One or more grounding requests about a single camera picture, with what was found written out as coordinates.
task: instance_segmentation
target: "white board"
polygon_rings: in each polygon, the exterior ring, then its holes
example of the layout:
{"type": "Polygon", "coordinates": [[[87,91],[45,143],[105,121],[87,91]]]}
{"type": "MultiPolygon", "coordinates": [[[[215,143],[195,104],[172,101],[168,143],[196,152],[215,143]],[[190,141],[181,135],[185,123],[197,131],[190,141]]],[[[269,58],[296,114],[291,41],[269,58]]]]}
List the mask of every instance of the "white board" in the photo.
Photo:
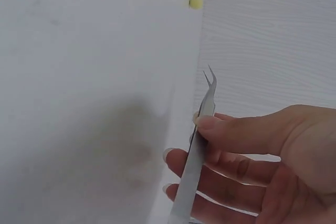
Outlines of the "white board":
{"type": "Polygon", "coordinates": [[[3,223],[164,221],[201,31],[186,2],[0,0],[3,223]]]}

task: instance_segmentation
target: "hand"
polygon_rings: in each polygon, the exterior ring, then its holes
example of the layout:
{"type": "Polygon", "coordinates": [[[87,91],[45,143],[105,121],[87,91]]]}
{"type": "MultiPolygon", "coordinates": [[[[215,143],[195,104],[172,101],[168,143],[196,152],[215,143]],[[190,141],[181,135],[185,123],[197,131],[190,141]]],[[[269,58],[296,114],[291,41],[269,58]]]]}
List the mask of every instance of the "hand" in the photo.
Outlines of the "hand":
{"type": "MultiPolygon", "coordinates": [[[[336,223],[336,110],[294,105],[256,118],[215,114],[195,123],[209,142],[198,191],[221,205],[197,195],[194,218],[205,224],[336,223]],[[281,161],[241,154],[272,154],[281,161]]],[[[180,149],[164,154],[178,176],[186,157],[180,149]]],[[[171,200],[177,187],[165,187],[171,200]]]]}

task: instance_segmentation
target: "yellow pin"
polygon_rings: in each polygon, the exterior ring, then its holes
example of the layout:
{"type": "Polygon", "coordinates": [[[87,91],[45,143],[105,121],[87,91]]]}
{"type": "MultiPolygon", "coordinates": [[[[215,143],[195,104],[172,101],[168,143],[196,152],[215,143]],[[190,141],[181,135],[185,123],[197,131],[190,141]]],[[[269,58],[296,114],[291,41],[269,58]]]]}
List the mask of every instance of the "yellow pin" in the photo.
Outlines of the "yellow pin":
{"type": "Polygon", "coordinates": [[[203,0],[189,0],[189,7],[195,10],[203,7],[203,0]]]}

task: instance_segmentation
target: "tweezers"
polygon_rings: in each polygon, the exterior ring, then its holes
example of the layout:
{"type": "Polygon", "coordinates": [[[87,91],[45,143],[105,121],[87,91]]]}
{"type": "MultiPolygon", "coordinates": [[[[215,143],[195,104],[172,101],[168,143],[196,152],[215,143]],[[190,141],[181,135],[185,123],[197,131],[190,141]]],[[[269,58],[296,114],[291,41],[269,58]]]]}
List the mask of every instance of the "tweezers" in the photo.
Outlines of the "tweezers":
{"type": "MultiPolygon", "coordinates": [[[[203,98],[198,111],[198,116],[213,115],[215,111],[214,95],[217,86],[217,79],[210,66],[209,68],[212,74],[213,82],[210,83],[208,77],[203,71],[209,89],[203,98]]],[[[188,224],[190,221],[199,177],[201,175],[202,166],[205,162],[206,146],[207,140],[199,134],[197,126],[195,126],[188,150],[187,161],[181,177],[180,185],[177,189],[177,194],[168,219],[168,224],[188,224]]]]}

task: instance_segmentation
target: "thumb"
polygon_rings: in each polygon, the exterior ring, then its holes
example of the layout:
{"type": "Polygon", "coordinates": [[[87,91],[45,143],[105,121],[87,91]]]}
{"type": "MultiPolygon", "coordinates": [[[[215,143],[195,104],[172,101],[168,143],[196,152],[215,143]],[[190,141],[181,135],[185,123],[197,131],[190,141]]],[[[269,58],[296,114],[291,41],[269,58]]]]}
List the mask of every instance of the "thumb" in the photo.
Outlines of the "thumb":
{"type": "Polygon", "coordinates": [[[197,118],[195,124],[201,135],[226,152],[281,156],[286,143],[308,125],[309,115],[324,109],[293,105],[255,118],[221,120],[214,116],[203,116],[197,118]]]}

